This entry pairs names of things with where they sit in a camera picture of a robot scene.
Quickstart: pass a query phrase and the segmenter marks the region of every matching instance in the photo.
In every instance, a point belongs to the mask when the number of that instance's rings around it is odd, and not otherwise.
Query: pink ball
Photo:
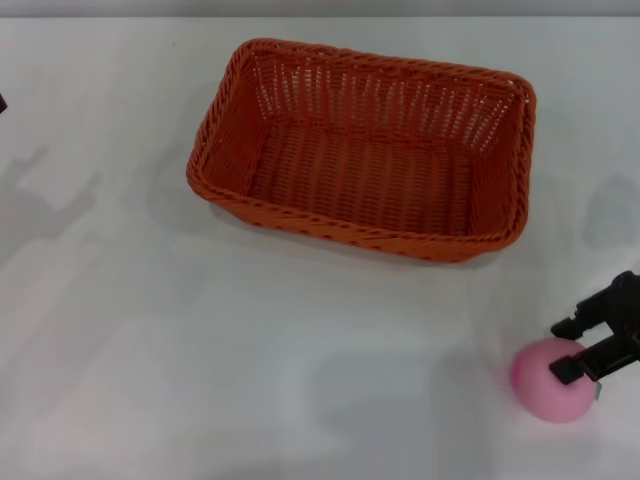
[[[536,417],[568,423],[582,417],[594,402],[597,385],[586,375],[563,385],[549,364],[584,350],[577,342],[546,338],[522,350],[513,362],[511,385],[518,400]]]

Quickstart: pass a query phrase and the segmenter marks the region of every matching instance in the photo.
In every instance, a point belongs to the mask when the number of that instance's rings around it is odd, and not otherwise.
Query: basket rim
[[[307,210],[294,207],[278,205],[263,200],[258,200],[247,195],[240,195],[231,190],[217,187],[209,182],[202,175],[204,167],[211,161],[210,149],[207,146],[207,139],[215,135],[215,131],[221,118],[225,116],[229,102],[227,99],[233,97],[238,87],[236,81],[243,65],[248,57],[253,55],[257,49],[264,47],[265,49],[287,48],[293,52],[302,52],[310,55],[326,55],[329,61],[338,62],[358,62],[366,67],[371,67],[380,63],[384,64],[388,71],[394,69],[406,68],[407,65],[416,69],[418,73],[426,72],[426,69],[438,66],[445,69],[445,75],[465,75],[473,78],[482,78],[487,84],[499,85],[502,88],[511,90],[520,98],[521,108],[524,109],[522,121],[519,127],[519,145],[517,147],[518,161],[513,165],[512,177],[517,182],[516,195],[509,201],[510,208],[508,217],[511,220],[505,228],[497,230],[493,233],[482,235],[443,235],[437,233],[417,233],[410,231],[389,230],[378,227],[370,227],[354,222],[347,222],[329,217],[326,215],[316,214]],[[389,67],[389,62],[397,65]],[[223,80],[220,83],[218,93],[211,104],[207,114],[202,121],[198,134],[194,141],[194,147],[187,164],[187,182],[193,191],[203,199],[216,202],[241,202],[251,205],[255,209],[271,210],[274,212],[287,212],[287,217],[297,217],[300,220],[307,220],[312,223],[335,223],[337,227],[349,229],[352,231],[363,232],[362,235],[381,236],[385,238],[402,238],[407,240],[415,240],[429,243],[456,243],[458,245],[505,245],[509,244],[522,233],[524,230],[528,216],[528,192],[529,192],[529,176],[531,166],[531,156],[533,149],[533,126],[535,124],[535,108],[536,95],[531,84],[519,75],[492,70],[485,67],[472,67],[459,65],[448,62],[437,62],[424,59],[409,59],[403,57],[385,56],[374,53],[364,53],[347,48],[333,47],[323,44],[311,44],[303,42],[294,42],[289,40],[278,40],[274,38],[255,38],[244,42],[238,47],[229,62],[225,71]]]

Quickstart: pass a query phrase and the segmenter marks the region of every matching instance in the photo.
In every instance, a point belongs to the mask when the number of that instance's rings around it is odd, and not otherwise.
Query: white tabletop
[[[438,266],[196,197],[196,128],[261,36],[527,78],[521,239]],[[637,474],[640,370],[568,426],[524,412],[505,372],[640,265],[638,45],[640,19],[1,20],[2,478]]]

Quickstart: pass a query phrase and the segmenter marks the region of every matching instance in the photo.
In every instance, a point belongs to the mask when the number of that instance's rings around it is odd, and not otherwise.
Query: basket
[[[534,119],[533,89],[510,73],[252,40],[187,178],[256,226],[457,262],[522,232]]]

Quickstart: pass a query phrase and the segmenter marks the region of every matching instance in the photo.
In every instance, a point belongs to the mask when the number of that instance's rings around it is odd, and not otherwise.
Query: black robotic gripper
[[[563,384],[569,385],[584,374],[595,382],[640,360],[640,276],[633,272],[618,275],[610,286],[580,302],[573,319],[566,318],[551,327],[551,333],[577,340],[586,330],[604,322],[613,335],[549,365]]]

